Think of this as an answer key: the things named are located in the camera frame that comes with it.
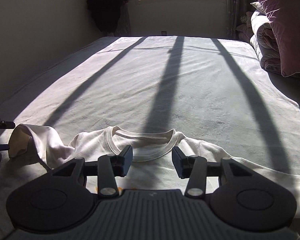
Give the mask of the folded white pink quilt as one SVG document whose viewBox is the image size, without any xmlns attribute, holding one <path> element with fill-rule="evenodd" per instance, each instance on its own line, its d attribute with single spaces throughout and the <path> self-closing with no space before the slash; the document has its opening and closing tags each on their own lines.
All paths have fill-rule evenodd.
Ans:
<svg viewBox="0 0 300 240">
<path fill-rule="evenodd" d="M 250 18 L 254 34 L 250 39 L 250 44 L 256 51 L 261 68 L 267 72 L 281 75 L 279 48 L 266 12 L 259 2 L 250 4 L 256 9 Z"/>
</svg>

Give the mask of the floral cushion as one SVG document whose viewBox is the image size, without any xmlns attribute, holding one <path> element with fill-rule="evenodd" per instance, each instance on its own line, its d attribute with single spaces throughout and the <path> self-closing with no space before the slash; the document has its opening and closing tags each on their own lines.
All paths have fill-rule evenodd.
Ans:
<svg viewBox="0 0 300 240">
<path fill-rule="evenodd" d="M 247 21 L 248 21 L 247 15 L 242 15 L 242 16 L 240 17 L 240 22 L 241 22 L 242 24 L 246 24 Z"/>
</svg>

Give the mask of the maroon pillow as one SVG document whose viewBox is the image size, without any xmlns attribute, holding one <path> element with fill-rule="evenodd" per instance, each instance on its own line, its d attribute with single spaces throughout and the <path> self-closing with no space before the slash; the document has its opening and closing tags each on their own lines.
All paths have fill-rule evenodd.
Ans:
<svg viewBox="0 0 300 240">
<path fill-rule="evenodd" d="M 257 0 L 266 12 L 278 45 L 281 75 L 300 73 L 300 0 Z"/>
</svg>

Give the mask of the dark hanging clothes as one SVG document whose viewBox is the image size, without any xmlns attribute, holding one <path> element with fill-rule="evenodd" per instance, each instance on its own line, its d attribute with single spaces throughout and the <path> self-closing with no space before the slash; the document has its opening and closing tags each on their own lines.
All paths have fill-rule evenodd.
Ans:
<svg viewBox="0 0 300 240">
<path fill-rule="evenodd" d="M 104 35 L 130 36 L 129 0 L 87 0 L 87 9 Z"/>
</svg>

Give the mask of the grey curtain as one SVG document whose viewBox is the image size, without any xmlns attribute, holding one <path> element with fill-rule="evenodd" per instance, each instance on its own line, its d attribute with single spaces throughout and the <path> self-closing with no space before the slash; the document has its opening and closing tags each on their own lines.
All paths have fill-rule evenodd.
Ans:
<svg viewBox="0 0 300 240">
<path fill-rule="evenodd" d="M 236 40 L 236 27 L 240 25 L 240 17 L 250 10 L 253 0 L 226 0 L 226 35 Z"/>
</svg>

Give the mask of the grey bed sheet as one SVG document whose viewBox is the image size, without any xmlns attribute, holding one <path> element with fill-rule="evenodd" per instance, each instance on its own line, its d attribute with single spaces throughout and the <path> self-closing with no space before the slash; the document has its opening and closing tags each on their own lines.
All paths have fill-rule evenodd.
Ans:
<svg viewBox="0 0 300 240">
<path fill-rule="evenodd" d="M 109 126 L 175 129 L 300 175 L 300 79 L 265 72 L 244 42 L 104 37 L 27 81 L 0 117 L 51 126 L 66 145 Z"/>
</svg>

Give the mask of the white printed t-shirt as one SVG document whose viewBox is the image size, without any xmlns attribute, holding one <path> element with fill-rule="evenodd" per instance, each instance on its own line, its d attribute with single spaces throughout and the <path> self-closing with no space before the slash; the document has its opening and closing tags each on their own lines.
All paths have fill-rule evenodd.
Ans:
<svg viewBox="0 0 300 240">
<path fill-rule="evenodd" d="M 12 132 L 8 154 L 10 158 L 23 154 L 38 157 L 48 168 L 54 169 L 77 157 L 86 161 L 96 161 L 102 155 L 116 157 L 127 145 L 133 148 L 133 162 L 126 179 L 118 180 L 123 188 L 184 189 L 185 182 L 177 181 L 172 164 L 174 146 L 188 157 L 200 156 L 211 162 L 231 157 L 222 147 L 186 137 L 175 129 L 164 133 L 134 133 L 109 126 L 79 133 L 65 145 L 54 128 L 26 124 L 18 125 Z"/>
</svg>

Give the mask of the small pink pillow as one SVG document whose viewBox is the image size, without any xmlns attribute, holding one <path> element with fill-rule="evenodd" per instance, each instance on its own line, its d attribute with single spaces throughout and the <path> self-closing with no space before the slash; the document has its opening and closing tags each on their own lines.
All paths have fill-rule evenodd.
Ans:
<svg viewBox="0 0 300 240">
<path fill-rule="evenodd" d="M 236 31 L 238 33 L 238 38 L 241 41 L 250 43 L 250 39 L 254 35 L 252 27 L 251 27 L 251 16 L 252 12 L 247 11 L 245 15 L 248 17 L 248 21 L 246 24 L 242 24 L 239 19 L 239 25 L 236 27 Z"/>
</svg>

